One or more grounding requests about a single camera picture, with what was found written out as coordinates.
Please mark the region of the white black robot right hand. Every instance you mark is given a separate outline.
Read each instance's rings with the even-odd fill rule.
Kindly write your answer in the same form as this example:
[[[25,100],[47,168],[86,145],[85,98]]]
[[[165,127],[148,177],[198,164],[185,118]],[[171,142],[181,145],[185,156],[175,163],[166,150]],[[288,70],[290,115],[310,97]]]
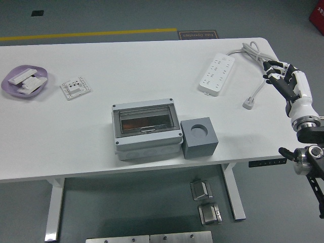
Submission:
[[[304,72],[292,64],[279,61],[263,62],[264,77],[286,100],[286,114],[291,124],[310,119],[319,123],[319,116],[312,107],[312,95]]]

